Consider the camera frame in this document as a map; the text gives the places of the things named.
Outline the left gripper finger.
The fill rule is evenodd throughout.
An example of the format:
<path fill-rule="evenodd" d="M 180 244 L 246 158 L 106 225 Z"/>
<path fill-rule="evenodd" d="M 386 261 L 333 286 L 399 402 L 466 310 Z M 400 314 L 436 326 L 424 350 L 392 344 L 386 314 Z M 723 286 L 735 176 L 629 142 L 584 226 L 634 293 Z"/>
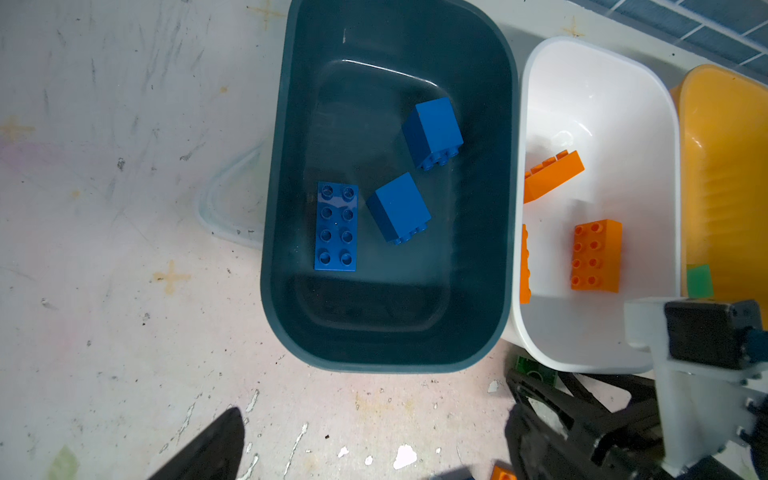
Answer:
<path fill-rule="evenodd" d="M 244 449 L 241 411 L 231 407 L 150 476 L 164 479 L 218 479 L 237 477 Z"/>

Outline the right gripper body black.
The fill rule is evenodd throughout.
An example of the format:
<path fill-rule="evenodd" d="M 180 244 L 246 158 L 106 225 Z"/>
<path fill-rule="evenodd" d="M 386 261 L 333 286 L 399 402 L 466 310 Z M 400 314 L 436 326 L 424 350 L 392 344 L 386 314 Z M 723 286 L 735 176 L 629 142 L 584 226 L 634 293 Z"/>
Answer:
<path fill-rule="evenodd" d="M 636 375 L 589 377 L 630 394 L 610 411 L 572 373 L 565 392 L 529 375 L 506 375 L 515 405 L 505 427 L 519 479 L 669 479 L 655 382 Z"/>

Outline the orange lego top small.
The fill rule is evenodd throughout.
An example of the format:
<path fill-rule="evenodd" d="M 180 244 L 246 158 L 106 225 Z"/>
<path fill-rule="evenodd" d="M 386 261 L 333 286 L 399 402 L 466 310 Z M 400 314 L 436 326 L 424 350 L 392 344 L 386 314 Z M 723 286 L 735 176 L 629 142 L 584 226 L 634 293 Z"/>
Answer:
<path fill-rule="evenodd" d="M 522 225 L 521 247 L 521 272 L 520 272 L 520 304 L 529 304 L 531 301 L 530 269 L 529 269 L 528 231 L 525 224 Z"/>

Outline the orange lego long top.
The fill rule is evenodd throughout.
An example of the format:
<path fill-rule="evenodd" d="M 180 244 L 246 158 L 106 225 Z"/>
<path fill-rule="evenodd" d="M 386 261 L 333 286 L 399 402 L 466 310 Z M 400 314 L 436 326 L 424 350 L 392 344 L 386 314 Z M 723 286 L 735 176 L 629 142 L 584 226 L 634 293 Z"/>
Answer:
<path fill-rule="evenodd" d="M 604 219 L 573 231 L 570 286 L 576 291 L 620 291 L 623 225 Z"/>

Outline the green lego small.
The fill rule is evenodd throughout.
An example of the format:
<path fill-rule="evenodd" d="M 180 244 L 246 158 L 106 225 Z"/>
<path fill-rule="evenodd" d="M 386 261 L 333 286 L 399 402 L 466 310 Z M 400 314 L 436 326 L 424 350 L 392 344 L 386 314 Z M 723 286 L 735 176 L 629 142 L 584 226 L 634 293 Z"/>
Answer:
<path fill-rule="evenodd" d="M 686 271 L 687 296 L 710 300 L 715 297 L 711 268 L 708 264 L 689 264 Z"/>

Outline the long blue lego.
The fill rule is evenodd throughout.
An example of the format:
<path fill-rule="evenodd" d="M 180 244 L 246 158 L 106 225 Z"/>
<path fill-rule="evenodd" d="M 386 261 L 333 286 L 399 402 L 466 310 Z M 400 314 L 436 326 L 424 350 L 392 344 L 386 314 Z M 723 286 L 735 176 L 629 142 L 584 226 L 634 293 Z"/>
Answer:
<path fill-rule="evenodd" d="M 356 185 L 318 183 L 314 256 L 316 271 L 356 270 L 358 205 Z"/>

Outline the orange lego horizontal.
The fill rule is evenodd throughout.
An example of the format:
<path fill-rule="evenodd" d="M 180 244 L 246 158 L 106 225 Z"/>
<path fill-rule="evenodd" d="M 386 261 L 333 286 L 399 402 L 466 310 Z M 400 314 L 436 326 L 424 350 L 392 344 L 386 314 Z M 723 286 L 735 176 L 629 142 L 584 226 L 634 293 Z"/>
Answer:
<path fill-rule="evenodd" d="M 584 171 L 577 151 L 563 150 L 525 172 L 525 204 L 535 201 Z"/>

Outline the blue lego square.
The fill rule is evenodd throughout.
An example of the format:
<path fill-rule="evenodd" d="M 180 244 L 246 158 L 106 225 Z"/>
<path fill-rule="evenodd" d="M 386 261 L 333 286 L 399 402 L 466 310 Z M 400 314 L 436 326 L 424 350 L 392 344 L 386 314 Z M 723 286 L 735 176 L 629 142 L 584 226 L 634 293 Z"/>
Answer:
<path fill-rule="evenodd" d="M 366 201 L 388 243 L 400 245 L 427 228 L 431 214 L 410 173 L 378 188 Z"/>

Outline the blue lego with hole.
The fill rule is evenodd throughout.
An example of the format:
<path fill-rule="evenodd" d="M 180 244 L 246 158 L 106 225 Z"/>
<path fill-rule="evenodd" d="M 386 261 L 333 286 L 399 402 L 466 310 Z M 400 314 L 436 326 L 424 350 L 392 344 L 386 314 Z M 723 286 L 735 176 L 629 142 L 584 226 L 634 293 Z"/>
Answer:
<path fill-rule="evenodd" d="M 404 122 L 402 132 L 414 166 L 424 171 L 446 165 L 458 155 L 464 143 L 447 97 L 417 104 Z"/>

